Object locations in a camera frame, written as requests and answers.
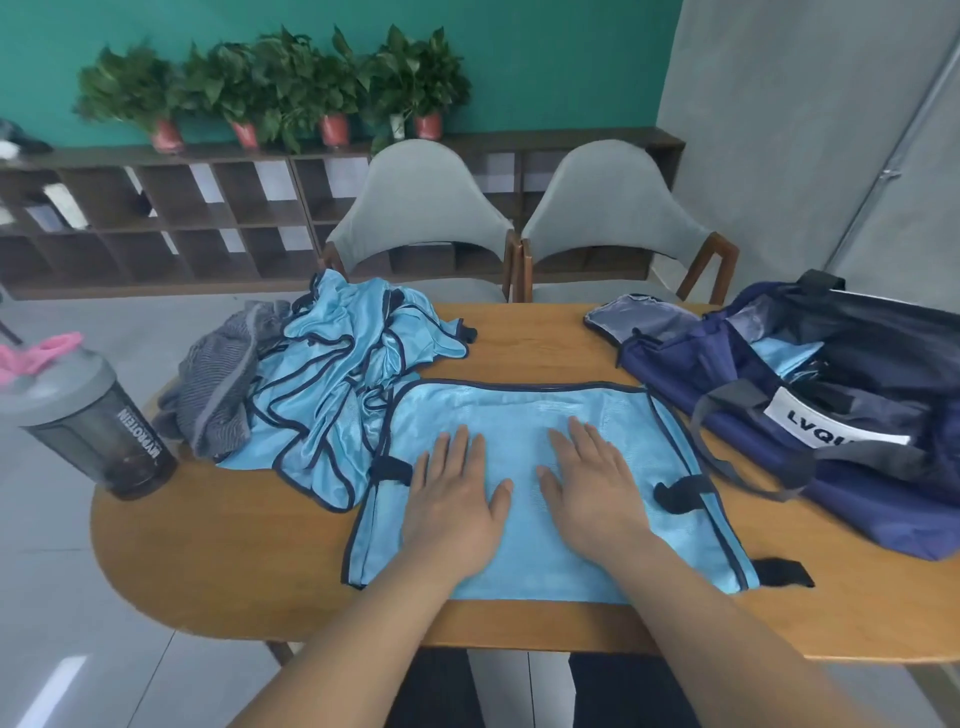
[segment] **bag handle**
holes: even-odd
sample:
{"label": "bag handle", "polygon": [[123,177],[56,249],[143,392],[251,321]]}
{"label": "bag handle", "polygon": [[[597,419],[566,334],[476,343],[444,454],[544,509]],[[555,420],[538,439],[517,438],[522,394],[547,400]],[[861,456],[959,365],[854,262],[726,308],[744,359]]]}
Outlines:
{"label": "bag handle", "polygon": [[690,416],[690,436],[698,453],[711,467],[741,490],[767,500],[779,502],[790,500],[798,496],[813,480],[818,460],[856,463],[898,480],[907,481],[921,479],[929,472],[926,452],[919,448],[863,440],[825,448],[797,450],[789,456],[780,473],[773,473],[780,482],[782,490],[766,491],[757,488],[740,477],[730,462],[720,460],[710,452],[707,443],[704,442],[702,428],[707,417],[722,411],[742,412],[751,419],[758,420],[763,416],[763,407],[769,403],[770,399],[751,381],[738,379],[722,384],[700,397]]}

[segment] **leg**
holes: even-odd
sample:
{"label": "leg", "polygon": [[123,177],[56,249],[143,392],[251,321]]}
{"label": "leg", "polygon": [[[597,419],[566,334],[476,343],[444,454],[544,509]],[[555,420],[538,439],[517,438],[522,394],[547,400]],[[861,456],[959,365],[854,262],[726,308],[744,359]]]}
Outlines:
{"label": "leg", "polygon": [[421,647],[385,728],[483,728],[465,649]]}
{"label": "leg", "polygon": [[662,657],[570,655],[577,689],[574,728],[699,728],[680,683]]}

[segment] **forearm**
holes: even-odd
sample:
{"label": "forearm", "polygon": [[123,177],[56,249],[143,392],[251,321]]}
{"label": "forearm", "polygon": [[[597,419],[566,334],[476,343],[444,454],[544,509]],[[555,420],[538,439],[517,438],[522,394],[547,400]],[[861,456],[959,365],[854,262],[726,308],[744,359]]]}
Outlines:
{"label": "forearm", "polygon": [[232,726],[382,726],[423,635],[456,585],[401,551]]}
{"label": "forearm", "polygon": [[705,728],[876,726],[827,676],[645,534],[608,565]]}

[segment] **left hand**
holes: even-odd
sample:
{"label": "left hand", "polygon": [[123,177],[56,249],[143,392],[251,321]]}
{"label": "left hand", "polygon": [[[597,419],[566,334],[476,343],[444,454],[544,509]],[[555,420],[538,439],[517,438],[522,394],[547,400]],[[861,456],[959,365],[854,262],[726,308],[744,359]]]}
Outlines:
{"label": "left hand", "polygon": [[490,504],[484,491],[487,443],[468,445],[464,425],[450,441],[444,432],[433,454],[417,459],[403,517],[403,551],[427,560],[452,584],[479,573],[493,558],[510,512],[512,480],[496,487]]}

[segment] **navy duffel bag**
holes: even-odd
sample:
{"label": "navy duffel bag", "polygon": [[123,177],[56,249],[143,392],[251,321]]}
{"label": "navy duffel bag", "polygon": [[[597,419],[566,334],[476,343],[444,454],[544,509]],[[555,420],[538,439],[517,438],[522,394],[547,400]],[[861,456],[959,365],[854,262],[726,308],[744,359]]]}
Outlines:
{"label": "navy duffel bag", "polygon": [[[960,548],[960,316],[843,287],[818,271],[756,283],[702,319],[622,297],[587,324],[633,323],[614,336],[620,365],[691,416],[735,485],[803,493],[881,546],[946,558]],[[744,482],[702,425],[782,489]]]}

